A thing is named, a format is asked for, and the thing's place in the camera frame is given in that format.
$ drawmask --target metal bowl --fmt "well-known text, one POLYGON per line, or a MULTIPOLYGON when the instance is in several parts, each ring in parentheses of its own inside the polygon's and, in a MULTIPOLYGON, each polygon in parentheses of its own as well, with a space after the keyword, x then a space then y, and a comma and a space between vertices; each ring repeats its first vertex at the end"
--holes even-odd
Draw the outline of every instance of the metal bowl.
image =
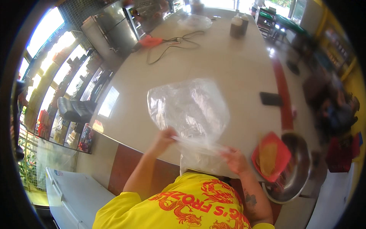
POLYGON ((298 197, 310 175, 311 155, 304 138, 295 133, 281 137, 291 152, 290 162, 275 183, 262 183, 267 197, 275 203, 286 204, 298 197))

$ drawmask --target red plastic tray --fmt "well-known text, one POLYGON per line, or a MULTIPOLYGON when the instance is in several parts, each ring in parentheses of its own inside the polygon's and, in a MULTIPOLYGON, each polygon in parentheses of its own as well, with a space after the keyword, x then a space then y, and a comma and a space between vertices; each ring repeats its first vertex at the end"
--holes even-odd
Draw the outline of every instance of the red plastic tray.
POLYGON ((291 152, 288 150, 287 146, 281 141, 280 138, 274 133, 269 132, 263 139, 262 139, 262 147, 264 147, 266 144, 269 143, 277 143, 277 156, 276 156, 276 162, 274 166, 274 171, 271 176, 266 177, 261 173, 261 169, 255 162, 255 159, 257 158, 259 154, 259 145, 255 148, 253 154, 252 154, 252 162, 256 170, 259 172, 259 174, 262 175, 263 178, 265 178, 267 181, 274 183, 277 178, 280 176, 280 174, 283 172, 283 170, 286 168, 287 163, 291 159, 291 152))

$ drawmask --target white freezer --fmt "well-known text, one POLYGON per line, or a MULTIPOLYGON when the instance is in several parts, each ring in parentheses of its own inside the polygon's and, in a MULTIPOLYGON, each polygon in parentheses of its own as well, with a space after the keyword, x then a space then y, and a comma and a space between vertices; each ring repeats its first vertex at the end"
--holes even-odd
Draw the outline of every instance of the white freezer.
POLYGON ((92 229, 97 211, 112 200, 91 176, 46 168, 49 207, 60 229, 92 229))

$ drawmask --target black phone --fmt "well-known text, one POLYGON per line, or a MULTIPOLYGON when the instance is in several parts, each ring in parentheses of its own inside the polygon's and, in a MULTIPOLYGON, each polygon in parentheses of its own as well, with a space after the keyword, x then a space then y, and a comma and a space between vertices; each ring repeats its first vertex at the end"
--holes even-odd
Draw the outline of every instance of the black phone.
POLYGON ((261 97, 263 105, 279 106, 279 107, 283 105, 282 97, 279 94, 260 92, 259 96, 261 97))

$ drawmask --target stainless steel refrigerator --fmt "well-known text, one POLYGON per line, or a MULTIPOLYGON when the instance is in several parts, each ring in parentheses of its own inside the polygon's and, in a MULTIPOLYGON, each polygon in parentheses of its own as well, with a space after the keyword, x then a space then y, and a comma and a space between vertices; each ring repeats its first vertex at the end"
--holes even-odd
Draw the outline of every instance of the stainless steel refrigerator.
POLYGON ((112 69, 122 64, 138 41, 119 1, 90 16, 81 29, 112 69))

